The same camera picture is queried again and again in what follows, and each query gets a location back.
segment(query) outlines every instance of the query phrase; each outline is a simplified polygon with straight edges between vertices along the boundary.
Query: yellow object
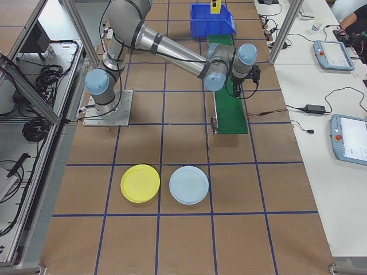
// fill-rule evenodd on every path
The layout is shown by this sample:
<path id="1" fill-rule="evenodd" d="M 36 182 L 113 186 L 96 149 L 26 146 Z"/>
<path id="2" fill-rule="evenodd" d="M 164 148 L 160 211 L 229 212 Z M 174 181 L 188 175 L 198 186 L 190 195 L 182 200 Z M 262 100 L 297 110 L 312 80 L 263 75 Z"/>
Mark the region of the yellow object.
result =
<path id="1" fill-rule="evenodd" d="M 220 13 L 221 0 L 212 0 L 210 4 L 210 13 Z"/>
<path id="2" fill-rule="evenodd" d="M 121 179 L 121 192 L 130 202 L 142 203 L 156 195 L 161 180 L 157 171 L 145 164 L 129 168 Z"/>

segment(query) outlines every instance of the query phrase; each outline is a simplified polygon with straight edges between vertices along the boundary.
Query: light blue plate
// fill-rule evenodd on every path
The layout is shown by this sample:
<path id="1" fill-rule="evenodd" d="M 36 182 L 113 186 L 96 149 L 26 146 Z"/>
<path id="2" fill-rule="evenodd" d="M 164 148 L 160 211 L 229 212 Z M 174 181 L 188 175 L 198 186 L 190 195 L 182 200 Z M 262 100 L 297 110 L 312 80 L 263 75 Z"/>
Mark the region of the light blue plate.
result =
<path id="1" fill-rule="evenodd" d="M 205 173 L 194 166 L 183 166 L 171 176 L 170 191 L 178 202 L 194 205 L 201 202 L 209 190 L 209 181 Z"/>

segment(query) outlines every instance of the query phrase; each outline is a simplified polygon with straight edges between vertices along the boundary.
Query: person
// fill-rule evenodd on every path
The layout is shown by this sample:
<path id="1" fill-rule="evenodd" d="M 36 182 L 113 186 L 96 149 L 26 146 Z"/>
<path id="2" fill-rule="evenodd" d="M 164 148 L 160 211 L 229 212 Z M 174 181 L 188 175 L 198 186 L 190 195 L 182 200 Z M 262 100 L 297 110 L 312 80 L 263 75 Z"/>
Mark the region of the person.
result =
<path id="1" fill-rule="evenodd" d="M 352 40 L 352 46 L 362 58 L 367 61 L 367 4 L 361 6 L 355 12 L 349 14 L 340 23 L 338 31 L 340 35 L 348 35 Z"/>

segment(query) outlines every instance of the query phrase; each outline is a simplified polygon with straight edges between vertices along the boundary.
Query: white table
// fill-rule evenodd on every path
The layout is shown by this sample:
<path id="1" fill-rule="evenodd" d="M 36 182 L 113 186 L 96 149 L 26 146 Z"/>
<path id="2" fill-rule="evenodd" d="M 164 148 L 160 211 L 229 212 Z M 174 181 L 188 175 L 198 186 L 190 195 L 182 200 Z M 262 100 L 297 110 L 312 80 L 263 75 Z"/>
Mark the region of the white table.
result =
<path id="1" fill-rule="evenodd" d="M 308 1 L 316 17 L 325 20 L 324 26 L 338 24 L 325 1 Z M 289 8 L 287 0 L 280 0 L 280 3 L 283 5 L 282 13 L 271 17 L 279 26 Z M 260 14 L 274 14 L 279 11 L 279 5 L 256 4 L 256 7 Z M 312 23 L 313 21 L 297 18 L 291 33 L 300 33 L 311 40 L 324 40 L 325 34 L 322 30 L 310 30 Z M 326 30 L 328 40 L 335 41 L 331 32 L 333 29 L 330 27 Z M 282 50 L 275 62 L 286 104 L 295 107 L 306 104 L 324 105 L 329 111 L 324 97 L 334 89 L 351 86 L 367 95 L 367 88 L 362 82 L 367 78 L 367 67 L 361 61 L 353 61 L 356 66 L 353 72 L 326 71 L 318 65 L 312 42 L 299 36 L 289 38 L 292 47 Z M 361 97 L 361 94 L 347 89 L 334 92 L 328 100 L 333 107 L 333 114 L 367 118 L 367 113 L 358 105 Z M 367 108 L 367 98 L 362 104 Z M 367 166 L 342 162 L 335 158 L 330 141 L 331 115 L 316 116 L 290 111 L 290 118 L 300 122 L 305 129 L 315 130 L 310 135 L 302 132 L 297 125 L 294 128 L 332 255 L 366 257 Z"/>

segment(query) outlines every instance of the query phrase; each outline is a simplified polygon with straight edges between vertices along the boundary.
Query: light blue joint cap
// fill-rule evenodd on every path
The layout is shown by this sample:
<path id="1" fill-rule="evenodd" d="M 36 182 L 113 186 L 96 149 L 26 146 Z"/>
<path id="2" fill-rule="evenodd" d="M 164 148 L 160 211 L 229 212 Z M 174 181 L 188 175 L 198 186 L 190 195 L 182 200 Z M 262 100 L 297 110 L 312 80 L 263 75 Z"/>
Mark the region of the light blue joint cap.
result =
<path id="1" fill-rule="evenodd" d="M 225 75 L 222 73 L 211 73 L 204 78 L 204 87 L 209 91 L 219 91 L 225 83 Z"/>
<path id="2" fill-rule="evenodd" d="M 85 77 L 85 85 L 90 93 L 94 96 L 99 96 L 104 93 L 110 84 L 108 74 L 101 69 L 95 69 Z"/>
<path id="3" fill-rule="evenodd" d="M 239 60 L 246 65 L 253 65 L 257 57 L 257 49 L 252 44 L 243 44 L 237 51 Z"/>
<path id="4" fill-rule="evenodd" d="M 212 58 L 214 50 L 217 48 L 218 45 L 219 45 L 218 43 L 210 43 L 209 44 L 209 49 L 208 49 L 208 54 L 207 54 L 208 59 Z"/>

